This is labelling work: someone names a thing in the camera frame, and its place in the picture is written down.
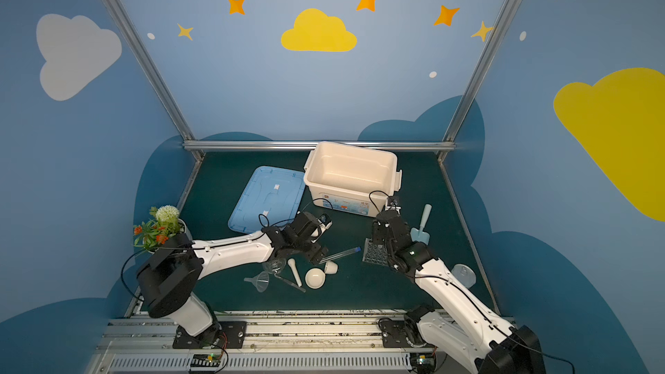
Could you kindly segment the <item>clear test tube rack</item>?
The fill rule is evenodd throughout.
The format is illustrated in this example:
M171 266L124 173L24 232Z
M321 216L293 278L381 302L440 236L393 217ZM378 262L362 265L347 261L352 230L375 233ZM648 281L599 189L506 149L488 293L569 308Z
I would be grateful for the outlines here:
M372 239L365 239L362 261L373 265L388 267L387 249L383 244L376 244Z

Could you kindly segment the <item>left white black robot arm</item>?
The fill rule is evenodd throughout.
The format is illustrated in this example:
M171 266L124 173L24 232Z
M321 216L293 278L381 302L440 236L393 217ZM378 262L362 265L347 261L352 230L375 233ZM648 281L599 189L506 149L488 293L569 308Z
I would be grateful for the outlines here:
M200 337L216 318L193 292L199 280L229 268L297 254L318 264L327 254L319 240L331 226L326 214L314 216L304 211L283 226L268 226L240 237L201 241L175 235L137 270L147 312L154 319L173 320L190 336Z

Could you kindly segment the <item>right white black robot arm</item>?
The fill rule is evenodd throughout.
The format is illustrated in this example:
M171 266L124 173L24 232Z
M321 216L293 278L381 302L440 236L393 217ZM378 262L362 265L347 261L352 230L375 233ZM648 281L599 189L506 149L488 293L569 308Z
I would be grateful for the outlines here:
M372 224L372 240L387 249L389 267L405 275L448 313L427 306L410 319L425 343L436 346L470 373L545 373L538 336L492 312L434 256L415 242L398 207L383 209Z

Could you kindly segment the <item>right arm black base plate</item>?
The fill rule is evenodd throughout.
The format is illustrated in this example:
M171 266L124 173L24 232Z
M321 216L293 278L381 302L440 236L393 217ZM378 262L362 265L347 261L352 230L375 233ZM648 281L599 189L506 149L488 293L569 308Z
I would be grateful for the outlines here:
M378 328L384 348L421 348L427 345L417 323L410 317L403 320L379 319Z

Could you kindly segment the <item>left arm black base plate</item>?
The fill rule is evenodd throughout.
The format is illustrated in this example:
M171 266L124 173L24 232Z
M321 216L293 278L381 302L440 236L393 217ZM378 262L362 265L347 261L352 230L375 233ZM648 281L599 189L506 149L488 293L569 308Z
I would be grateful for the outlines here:
M241 349L246 336L245 321L214 321L213 324L197 336L188 334L183 327L178 327L172 343L173 349Z

